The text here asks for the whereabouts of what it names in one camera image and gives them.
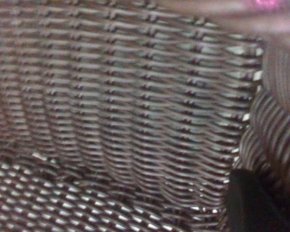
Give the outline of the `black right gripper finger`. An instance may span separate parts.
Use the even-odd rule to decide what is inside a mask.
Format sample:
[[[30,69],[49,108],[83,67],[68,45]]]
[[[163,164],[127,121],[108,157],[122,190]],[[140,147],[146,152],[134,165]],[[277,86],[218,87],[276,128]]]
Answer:
[[[290,222],[249,170],[231,171],[226,211],[232,232],[290,232]]]

